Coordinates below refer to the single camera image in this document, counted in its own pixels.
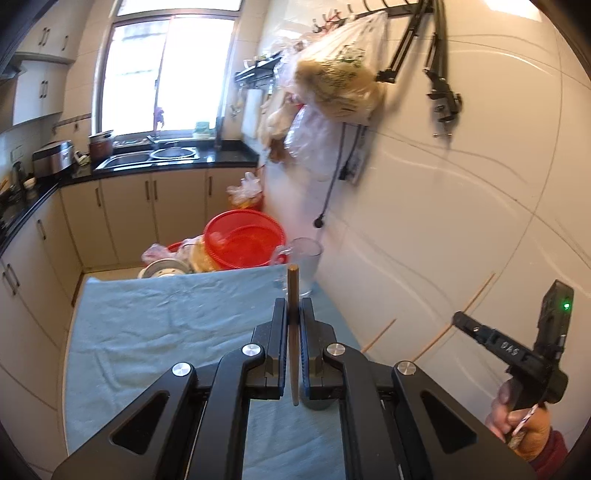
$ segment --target food bag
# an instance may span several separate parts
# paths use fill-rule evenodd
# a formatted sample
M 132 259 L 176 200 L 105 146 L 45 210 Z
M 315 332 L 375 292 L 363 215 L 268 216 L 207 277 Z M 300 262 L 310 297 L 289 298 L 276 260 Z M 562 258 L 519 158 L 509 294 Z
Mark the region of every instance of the food bag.
M 385 44 L 388 14 L 380 12 L 345 24 L 309 45 L 285 89 L 325 117 L 369 125 L 381 98 L 376 81 Z

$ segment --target window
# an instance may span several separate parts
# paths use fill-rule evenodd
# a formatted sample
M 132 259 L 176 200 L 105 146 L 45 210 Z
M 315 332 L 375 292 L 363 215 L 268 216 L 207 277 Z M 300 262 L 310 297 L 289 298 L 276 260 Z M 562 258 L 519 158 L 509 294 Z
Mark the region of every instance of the window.
M 123 0 L 117 15 L 129 15 L 164 8 L 240 9 L 241 0 Z
M 198 122 L 214 128 L 233 26 L 232 19 L 198 15 L 115 25 L 101 129 L 148 132 L 158 120 L 164 130 L 192 131 Z

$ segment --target cabinet door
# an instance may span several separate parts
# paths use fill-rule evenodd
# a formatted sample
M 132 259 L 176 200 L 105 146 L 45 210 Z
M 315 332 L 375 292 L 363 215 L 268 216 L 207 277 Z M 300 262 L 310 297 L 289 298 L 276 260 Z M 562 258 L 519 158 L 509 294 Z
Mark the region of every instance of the cabinet door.
M 37 233 L 37 223 L 30 219 L 10 242 L 2 262 L 25 305 L 43 331 L 59 348 L 72 319 L 72 306 L 66 297 Z
M 206 222 L 216 215 L 230 210 L 226 189 L 240 185 L 248 168 L 210 168 L 207 171 Z
M 101 180 L 105 211 L 119 263 L 138 265 L 157 242 L 149 174 Z
M 43 19 L 40 19 L 35 25 L 33 25 L 33 28 L 29 30 L 29 33 L 25 39 L 18 46 L 17 51 L 26 53 L 39 53 L 46 32 L 47 27 L 45 22 Z
M 48 63 L 45 74 L 46 88 L 43 96 L 42 115 L 62 112 L 64 109 L 64 91 L 68 65 Z
M 82 273 L 82 265 L 68 230 L 59 193 L 53 194 L 41 205 L 34 220 L 51 266 L 71 301 Z
M 42 402 L 57 408 L 60 352 L 28 312 L 18 295 L 12 273 L 5 265 L 1 266 L 1 271 L 0 364 Z
M 66 3 L 59 0 L 40 20 L 40 23 L 47 29 L 40 46 L 40 53 L 56 57 L 62 56 L 64 17 L 68 16 L 66 7 Z
M 35 398 L 2 369 L 0 388 L 0 417 L 14 446 L 27 462 L 52 472 L 67 456 L 56 409 Z
M 24 61 L 21 67 L 25 72 L 17 79 L 14 99 L 13 124 L 21 124 L 41 116 L 43 93 L 45 89 L 46 64 L 42 61 Z
M 98 181 L 60 190 L 66 218 L 85 268 L 117 264 Z
M 201 235 L 205 227 L 205 170 L 152 174 L 158 239 L 170 245 Z

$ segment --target stick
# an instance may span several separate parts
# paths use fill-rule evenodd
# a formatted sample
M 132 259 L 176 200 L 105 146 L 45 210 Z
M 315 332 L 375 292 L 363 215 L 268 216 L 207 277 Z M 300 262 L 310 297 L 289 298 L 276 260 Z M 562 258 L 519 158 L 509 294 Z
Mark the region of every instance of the stick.
M 287 267 L 287 343 L 290 348 L 291 401 L 294 407 L 300 403 L 300 269 Z
M 378 340 L 380 340 L 380 338 L 382 338 L 382 335 L 383 335 L 384 333 L 386 333 L 386 332 L 388 331 L 388 329 L 389 329 L 389 328 L 390 328 L 392 325 L 394 325 L 394 322 L 395 322 L 395 321 L 396 321 L 396 319 L 392 320 L 392 321 L 391 321 L 389 324 L 387 324 L 387 325 L 386 325 L 386 327 L 385 327 L 385 328 L 384 328 L 384 329 L 383 329 L 381 332 L 379 332 L 379 333 L 378 333 L 378 336 L 377 336 L 376 338 L 374 338 L 374 339 L 373 339 L 371 342 L 369 342 L 369 343 L 367 344 L 367 346 L 364 346 L 364 347 L 361 349 L 361 353 L 365 353 L 365 352 L 367 352 L 367 351 L 368 351 L 368 350 L 369 350 L 371 347 L 373 347 L 373 346 L 375 345 L 375 342 L 377 342 Z
M 487 288 L 488 284 L 492 281 L 493 278 L 495 278 L 495 273 L 494 272 L 491 273 L 491 276 L 488 277 L 487 281 L 482 284 L 482 287 L 480 287 L 478 289 L 478 291 L 474 294 L 474 296 L 468 301 L 468 303 L 466 304 L 466 306 L 462 310 L 463 312 L 466 312 L 466 310 L 468 310 L 470 307 L 472 307 L 472 305 L 474 304 L 474 302 L 482 294 L 482 292 L 485 290 L 485 288 Z M 452 327 L 453 327 L 453 324 L 452 323 L 450 323 L 449 325 L 446 325 L 443 328 L 443 330 L 441 330 L 441 332 L 439 332 L 433 338 L 433 340 L 431 340 L 428 344 L 426 344 L 426 346 L 418 353 L 418 355 L 416 355 L 413 358 L 413 362 L 416 362 L 419 358 L 421 358 L 433 345 L 435 345 L 441 339 L 441 337 L 443 337 L 447 332 L 449 332 L 449 330 Z

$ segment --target pot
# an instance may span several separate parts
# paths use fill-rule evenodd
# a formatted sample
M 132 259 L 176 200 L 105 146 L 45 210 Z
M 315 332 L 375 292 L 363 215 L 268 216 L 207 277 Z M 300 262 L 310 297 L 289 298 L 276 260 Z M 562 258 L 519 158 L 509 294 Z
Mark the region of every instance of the pot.
M 100 163 L 113 156 L 114 139 L 112 130 L 88 137 L 88 150 L 92 163 Z

